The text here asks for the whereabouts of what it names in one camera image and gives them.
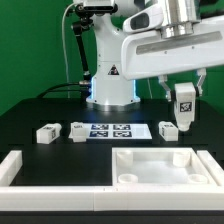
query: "white plastic tray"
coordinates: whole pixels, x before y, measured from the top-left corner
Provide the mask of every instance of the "white plastic tray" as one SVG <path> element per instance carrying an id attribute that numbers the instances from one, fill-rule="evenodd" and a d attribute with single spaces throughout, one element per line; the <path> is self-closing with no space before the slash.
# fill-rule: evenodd
<path id="1" fill-rule="evenodd" d="M 22 152 L 12 151 L 0 164 L 0 211 L 224 211 L 224 171 L 207 151 L 197 154 L 191 148 L 114 148 L 113 186 L 10 187 L 22 166 Z M 122 174 L 137 181 L 119 183 Z M 205 179 L 189 180 L 192 174 Z"/>

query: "warning label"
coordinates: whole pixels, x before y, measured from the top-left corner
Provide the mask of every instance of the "warning label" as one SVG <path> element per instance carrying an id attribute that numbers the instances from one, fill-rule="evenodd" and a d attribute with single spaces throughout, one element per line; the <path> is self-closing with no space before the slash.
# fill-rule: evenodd
<path id="1" fill-rule="evenodd" d="M 119 72 L 115 65 L 112 66 L 111 70 L 109 71 L 108 75 L 119 75 Z"/>

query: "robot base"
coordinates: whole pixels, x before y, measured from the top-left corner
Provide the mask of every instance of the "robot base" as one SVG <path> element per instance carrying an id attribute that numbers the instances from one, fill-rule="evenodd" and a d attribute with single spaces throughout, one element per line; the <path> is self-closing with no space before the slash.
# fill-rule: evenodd
<path id="1" fill-rule="evenodd" d="M 124 112 L 140 108 L 140 99 L 127 105 L 101 105 L 87 100 L 87 107 L 99 111 Z"/>

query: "cable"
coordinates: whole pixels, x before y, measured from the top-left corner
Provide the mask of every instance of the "cable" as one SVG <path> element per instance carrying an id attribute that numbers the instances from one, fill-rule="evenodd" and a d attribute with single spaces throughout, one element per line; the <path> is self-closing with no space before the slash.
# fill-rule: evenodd
<path id="1" fill-rule="evenodd" d="M 77 44 L 78 44 L 78 48 L 79 48 L 79 54 L 80 54 L 81 62 L 82 62 L 82 69 L 84 72 L 83 78 L 84 78 L 84 80 L 89 81 L 89 80 L 91 80 L 91 74 L 89 72 L 85 48 L 84 48 L 84 44 L 83 44 L 83 40 L 82 40 L 82 33 L 86 30 L 89 30 L 89 23 L 87 23 L 87 26 L 88 26 L 88 28 L 83 29 L 81 21 L 74 22 L 72 24 L 72 30 L 74 31 L 74 34 L 75 34 L 75 37 L 77 40 Z"/>
<path id="2" fill-rule="evenodd" d="M 67 79 L 67 82 L 69 83 L 70 82 L 70 77 L 69 77 L 69 66 L 68 66 L 68 57 L 67 57 L 67 51 L 66 51 L 66 43 L 65 43 L 65 17 L 69 11 L 69 9 L 73 6 L 75 6 L 76 3 L 72 3 L 70 4 L 65 12 L 64 12 L 64 15 L 63 15 L 63 18 L 62 18 L 62 45 L 63 45 L 63 52 L 64 52 L 64 60 L 65 60 L 65 72 L 66 72 L 66 79 Z"/>
<path id="3" fill-rule="evenodd" d="M 42 93 L 42 95 L 38 96 L 37 98 L 43 98 L 45 95 L 47 95 L 48 93 L 57 93 L 57 92 L 88 92 L 88 89 L 80 89 L 80 90 L 77 90 L 77 89 L 61 89 L 61 90 L 49 90 L 49 91 L 46 91 L 44 93 Z"/>
<path id="4" fill-rule="evenodd" d="M 150 97 L 151 97 L 151 99 L 153 99 L 153 97 L 152 97 L 152 89 L 151 89 L 151 85 L 150 85 L 150 80 L 147 79 L 147 82 L 148 82 Z"/>
<path id="5" fill-rule="evenodd" d="M 78 82 L 70 82 L 70 83 L 64 83 L 64 84 L 52 86 L 52 87 L 48 88 L 47 90 L 45 90 L 44 92 L 42 92 L 41 94 L 39 94 L 37 96 L 37 98 L 42 98 L 48 92 L 50 92 L 52 90 L 55 90 L 55 89 L 58 89 L 58 88 L 61 88 L 61 87 L 66 87 L 66 86 L 79 86 L 79 85 L 80 84 Z"/>

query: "black cable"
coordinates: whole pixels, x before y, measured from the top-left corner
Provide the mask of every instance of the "black cable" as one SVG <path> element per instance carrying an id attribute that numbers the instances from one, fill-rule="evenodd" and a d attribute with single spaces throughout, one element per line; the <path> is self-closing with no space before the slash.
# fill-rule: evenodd
<path id="1" fill-rule="evenodd" d="M 44 93 L 40 94 L 37 96 L 37 98 L 43 98 L 45 95 L 47 95 L 48 93 L 57 93 L 57 92 L 88 92 L 88 89 L 80 89 L 80 90 L 76 90 L 76 89 L 61 89 L 61 90 L 49 90 L 49 91 L 45 91 Z"/>
<path id="2" fill-rule="evenodd" d="M 80 54 L 80 58 L 81 58 L 81 62 L 82 62 L 82 69 L 84 71 L 84 77 L 83 78 L 84 78 L 84 80 L 91 80 L 91 74 L 89 72 L 89 66 L 88 66 L 88 62 L 87 62 L 87 58 L 86 58 L 86 52 L 85 52 L 85 48 L 84 48 L 84 44 L 83 44 L 83 40 L 82 40 L 82 33 L 84 31 L 89 30 L 89 24 L 87 22 L 87 24 L 84 28 L 82 26 L 81 21 L 74 22 L 72 24 L 72 30 L 75 34 L 76 41 L 78 43 L 79 54 Z"/>
<path id="3" fill-rule="evenodd" d="M 79 86 L 79 83 L 78 82 L 70 82 L 70 83 L 63 83 L 63 84 L 60 84 L 60 85 L 52 86 L 49 89 L 42 92 L 41 94 L 39 94 L 37 96 L 37 98 L 42 98 L 45 94 L 47 94 L 51 90 L 58 89 L 58 88 L 61 88 L 61 87 L 66 87 L 66 86 Z"/>

